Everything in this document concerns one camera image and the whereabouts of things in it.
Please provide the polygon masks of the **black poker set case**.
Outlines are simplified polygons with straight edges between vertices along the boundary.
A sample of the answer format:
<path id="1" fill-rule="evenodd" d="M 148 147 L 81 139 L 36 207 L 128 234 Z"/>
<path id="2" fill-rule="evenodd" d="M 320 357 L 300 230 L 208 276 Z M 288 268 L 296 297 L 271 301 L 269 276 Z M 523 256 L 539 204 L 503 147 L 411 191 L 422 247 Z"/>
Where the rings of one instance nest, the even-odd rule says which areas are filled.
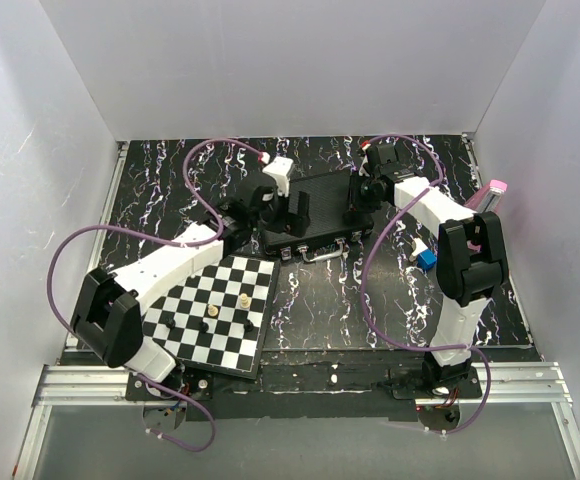
<path id="1" fill-rule="evenodd" d="M 315 263 L 338 258 L 347 245 L 367 237 L 374 220 L 351 207 L 349 191 L 355 176 L 341 170 L 293 180 L 290 207 L 297 208 L 300 195 L 307 194 L 309 225 L 300 236 L 262 231 L 263 252 L 283 261 L 300 256 L 306 263 Z"/>

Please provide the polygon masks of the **black white chess board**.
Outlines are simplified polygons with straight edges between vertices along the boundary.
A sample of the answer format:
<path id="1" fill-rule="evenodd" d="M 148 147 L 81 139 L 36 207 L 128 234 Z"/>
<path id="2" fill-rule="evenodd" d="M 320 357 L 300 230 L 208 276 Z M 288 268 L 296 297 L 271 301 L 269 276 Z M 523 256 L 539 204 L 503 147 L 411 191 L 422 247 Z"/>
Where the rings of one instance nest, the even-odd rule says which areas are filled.
<path id="1" fill-rule="evenodd" d="M 226 257 L 154 302 L 143 317 L 143 333 L 189 367 L 253 379 L 279 271 L 278 261 Z"/>

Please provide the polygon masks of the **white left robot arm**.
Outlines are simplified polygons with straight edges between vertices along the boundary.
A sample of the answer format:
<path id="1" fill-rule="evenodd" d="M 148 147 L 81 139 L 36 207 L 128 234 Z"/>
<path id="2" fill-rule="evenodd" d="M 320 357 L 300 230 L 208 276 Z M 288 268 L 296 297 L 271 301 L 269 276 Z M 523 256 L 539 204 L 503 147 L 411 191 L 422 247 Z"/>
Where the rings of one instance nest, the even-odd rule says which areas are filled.
<path id="1" fill-rule="evenodd" d="M 275 185 L 242 187 L 173 240 L 113 272 L 95 268 L 84 278 L 70 327 L 109 367 L 126 367 L 148 379 L 163 400 L 183 386 L 182 363 L 145 335 L 149 307 L 192 274 L 241 248 L 256 227 L 298 237 L 310 224 L 310 196 Z"/>

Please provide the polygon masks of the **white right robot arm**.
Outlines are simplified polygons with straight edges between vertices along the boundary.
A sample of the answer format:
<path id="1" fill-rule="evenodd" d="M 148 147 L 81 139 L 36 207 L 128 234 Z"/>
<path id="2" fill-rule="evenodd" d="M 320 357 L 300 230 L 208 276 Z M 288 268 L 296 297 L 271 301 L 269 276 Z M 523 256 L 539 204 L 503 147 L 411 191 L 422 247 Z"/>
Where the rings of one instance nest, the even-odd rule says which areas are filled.
<path id="1" fill-rule="evenodd" d="M 470 381 L 473 337 L 493 292 L 509 278 L 502 225 L 493 211 L 457 203 L 430 181 L 400 165 L 397 148 L 381 137 L 361 146 L 363 162 L 349 179 L 345 219 L 388 203 L 411 215 L 436 238 L 435 272 L 441 313 L 424 355 L 420 386 L 434 397 L 457 395 Z"/>

